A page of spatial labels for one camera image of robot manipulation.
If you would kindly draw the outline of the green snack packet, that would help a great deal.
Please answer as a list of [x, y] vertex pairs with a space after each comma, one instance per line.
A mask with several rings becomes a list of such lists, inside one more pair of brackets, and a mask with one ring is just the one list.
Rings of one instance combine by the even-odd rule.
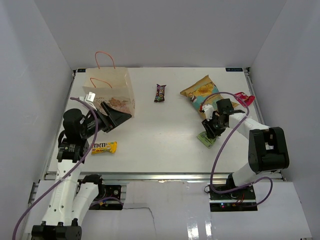
[[207, 133], [205, 131], [199, 133], [197, 135], [197, 139], [203, 144], [205, 145], [208, 149], [210, 149], [216, 142], [216, 137], [214, 138], [209, 138], [207, 136]]

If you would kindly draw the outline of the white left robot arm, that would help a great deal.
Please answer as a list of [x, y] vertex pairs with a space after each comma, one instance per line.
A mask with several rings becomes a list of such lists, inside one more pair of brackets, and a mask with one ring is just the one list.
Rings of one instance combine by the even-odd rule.
[[88, 139], [96, 138], [99, 131], [112, 131], [132, 116], [104, 102], [100, 105], [104, 113], [85, 103], [89, 109], [86, 115], [78, 108], [63, 114], [55, 183], [48, 190], [51, 198], [41, 224], [32, 227], [33, 240], [80, 240], [84, 216], [95, 199], [105, 196], [106, 187], [100, 175], [87, 175], [79, 181], [85, 159], [94, 146]]

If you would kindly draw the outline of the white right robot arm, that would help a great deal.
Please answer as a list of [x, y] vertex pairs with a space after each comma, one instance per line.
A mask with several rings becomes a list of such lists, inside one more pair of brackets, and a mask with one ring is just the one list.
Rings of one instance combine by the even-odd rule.
[[226, 193], [236, 200], [244, 193], [244, 188], [256, 183], [259, 176], [266, 172], [276, 172], [289, 167], [290, 159], [284, 130], [261, 124], [240, 109], [234, 109], [230, 99], [216, 102], [217, 110], [206, 104], [200, 108], [205, 114], [202, 125], [207, 137], [214, 139], [227, 129], [235, 131], [248, 139], [248, 162], [239, 170], [231, 173], [224, 187], [210, 187], [215, 193]]

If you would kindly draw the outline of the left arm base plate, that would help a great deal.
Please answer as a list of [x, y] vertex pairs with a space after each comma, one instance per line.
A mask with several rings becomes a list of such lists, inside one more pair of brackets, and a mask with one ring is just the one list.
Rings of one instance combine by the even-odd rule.
[[121, 185], [104, 185], [104, 195], [102, 196], [102, 199], [99, 200], [98, 204], [100, 206], [107, 206], [110, 204], [116, 204], [121, 206], [121, 194]]

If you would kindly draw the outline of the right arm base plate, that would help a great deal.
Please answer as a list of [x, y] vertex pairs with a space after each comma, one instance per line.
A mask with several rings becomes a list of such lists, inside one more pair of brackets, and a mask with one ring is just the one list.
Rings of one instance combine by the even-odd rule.
[[206, 194], [209, 194], [210, 202], [215, 204], [227, 203], [240, 205], [242, 203], [253, 203], [256, 201], [255, 191], [252, 186], [222, 194], [213, 192], [209, 185], [205, 186], [203, 190]]

